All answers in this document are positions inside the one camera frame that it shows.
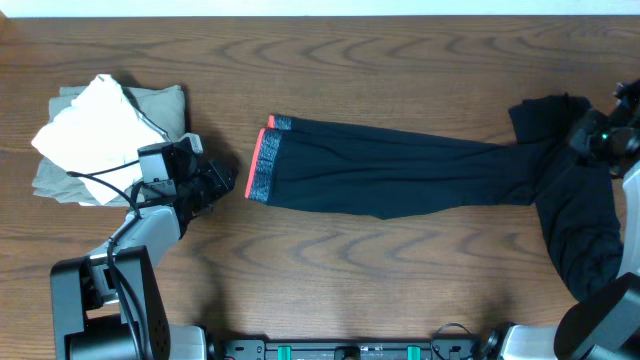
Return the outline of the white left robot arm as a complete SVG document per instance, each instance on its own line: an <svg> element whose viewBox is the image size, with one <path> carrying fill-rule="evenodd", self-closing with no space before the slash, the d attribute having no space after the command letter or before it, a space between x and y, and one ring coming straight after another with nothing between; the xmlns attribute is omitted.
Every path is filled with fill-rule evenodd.
<svg viewBox="0 0 640 360"><path fill-rule="evenodd" d="M217 161L140 159L124 223L102 245L50 272L58 359L220 359L198 325L169 323L154 268L198 213L230 193Z"/></svg>

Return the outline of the black leggings with red waistband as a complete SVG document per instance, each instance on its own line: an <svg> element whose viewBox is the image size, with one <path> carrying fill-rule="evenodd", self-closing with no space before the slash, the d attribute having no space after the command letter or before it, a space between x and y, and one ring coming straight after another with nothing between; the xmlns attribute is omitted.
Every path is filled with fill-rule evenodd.
<svg viewBox="0 0 640 360"><path fill-rule="evenodd" d="M392 219L529 205L547 142L496 145L274 114L245 196L269 206Z"/></svg>

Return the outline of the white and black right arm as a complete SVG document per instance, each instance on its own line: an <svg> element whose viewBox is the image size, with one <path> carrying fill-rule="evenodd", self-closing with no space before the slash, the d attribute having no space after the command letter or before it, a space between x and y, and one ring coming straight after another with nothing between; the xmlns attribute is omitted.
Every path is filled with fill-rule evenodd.
<svg viewBox="0 0 640 360"><path fill-rule="evenodd" d="M571 127L572 155L536 199L549 255L578 299L556 326L495 330L488 359L639 356L639 84L617 87L615 109Z"/></svg>

